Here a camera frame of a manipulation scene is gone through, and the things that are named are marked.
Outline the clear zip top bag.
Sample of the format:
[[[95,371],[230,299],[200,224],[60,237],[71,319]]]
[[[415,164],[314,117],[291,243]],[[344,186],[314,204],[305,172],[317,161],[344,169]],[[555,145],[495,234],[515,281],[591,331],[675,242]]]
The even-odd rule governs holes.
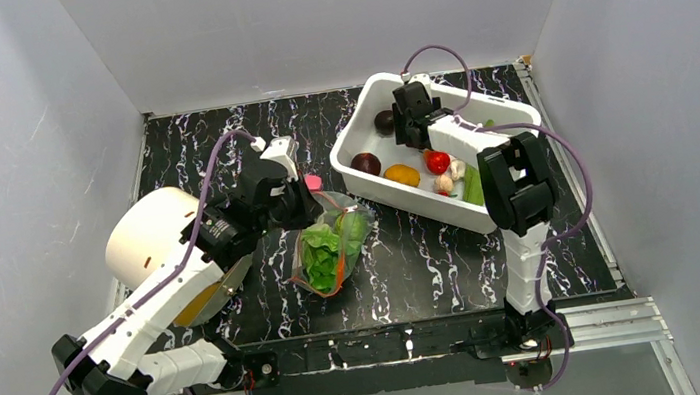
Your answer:
[[[290,279],[295,286],[327,298],[337,294],[353,273],[375,216],[343,193],[317,191],[313,196],[323,213],[297,234]]]

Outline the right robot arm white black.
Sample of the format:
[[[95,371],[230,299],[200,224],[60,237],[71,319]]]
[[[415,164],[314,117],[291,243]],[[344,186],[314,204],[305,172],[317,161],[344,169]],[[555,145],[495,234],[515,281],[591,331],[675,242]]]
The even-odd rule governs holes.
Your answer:
[[[431,97],[422,82],[393,91],[395,141],[415,149],[448,152],[479,172],[488,216],[502,233],[507,286],[504,322],[481,328],[456,344],[476,358],[546,349],[552,328],[563,328],[548,288],[546,247],[558,192],[543,142],[533,124],[475,125]]]

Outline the red tomato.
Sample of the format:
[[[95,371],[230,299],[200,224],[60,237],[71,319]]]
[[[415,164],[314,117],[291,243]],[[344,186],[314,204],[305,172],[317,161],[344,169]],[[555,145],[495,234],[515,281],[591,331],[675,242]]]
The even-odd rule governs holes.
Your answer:
[[[451,165],[451,158],[447,153],[425,150],[422,156],[427,171],[436,176],[446,174]]]

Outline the white plastic bin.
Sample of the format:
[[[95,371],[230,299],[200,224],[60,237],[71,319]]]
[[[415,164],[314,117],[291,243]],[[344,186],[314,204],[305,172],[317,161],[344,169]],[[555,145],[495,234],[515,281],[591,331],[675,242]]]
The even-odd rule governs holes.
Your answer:
[[[492,233],[497,225],[488,210],[484,206],[459,199],[463,186],[457,186],[455,198],[434,193],[433,176],[426,171],[421,152],[406,145],[398,145],[392,137],[384,137],[376,131],[375,116],[393,105],[393,91],[402,84],[402,78],[394,73],[376,73],[367,79],[355,111],[330,153],[334,170],[341,173],[348,192],[355,196],[473,232]],[[476,164],[476,156],[482,150],[501,146],[511,135],[519,132],[517,129],[502,133],[476,132],[474,128],[478,125],[484,125],[488,120],[492,120],[496,126],[541,124],[538,110],[526,103],[477,92],[469,94],[464,89],[436,83],[428,83],[426,90],[431,97],[440,98],[441,105],[448,110],[466,104],[458,117],[447,115],[436,119],[428,131],[430,148],[448,153],[469,165]],[[385,169],[397,164],[418,169],[421,173],[419,185],[403,185],[352,168],[352,158],[364,152],[379,158]]]

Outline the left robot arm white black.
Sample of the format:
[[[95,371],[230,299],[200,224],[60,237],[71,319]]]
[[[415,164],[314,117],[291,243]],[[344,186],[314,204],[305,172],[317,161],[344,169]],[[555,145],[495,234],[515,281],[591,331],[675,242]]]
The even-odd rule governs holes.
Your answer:
[[[259,240],[272,229],[310,226],[322,213],[302,176],[266,161],[244,171],[227,194],[201,205],[161,187],[114,228],[106,263],[129,297],[83,335],[51,348],[71,395],[167,395],[197,384],[239,386],[245,367],[225,341],[203,340],[152,352],[171,325],[200,326],[242,284]]]

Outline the green napa cabbage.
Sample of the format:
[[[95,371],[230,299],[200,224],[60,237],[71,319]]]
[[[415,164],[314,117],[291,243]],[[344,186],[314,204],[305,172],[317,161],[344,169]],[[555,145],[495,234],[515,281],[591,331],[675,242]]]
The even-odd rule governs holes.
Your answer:
[[[362,255],[370,231],[370,217],[361,211],[346,212],[303,230],[299,244],[308,285],[324,295],[339,290]]]

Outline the dark purple fruit back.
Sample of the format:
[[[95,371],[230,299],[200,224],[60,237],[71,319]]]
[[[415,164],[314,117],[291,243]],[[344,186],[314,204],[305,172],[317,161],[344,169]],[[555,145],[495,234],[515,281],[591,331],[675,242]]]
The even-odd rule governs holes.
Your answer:
[[[393,111],[388,110],[388,109],[386,109],[384,111],[380,111],[374,117],[373,126],[375,127],[375,131],[379,135],[382,135],[384,137],[394,136],[395,125],[394,125]]]

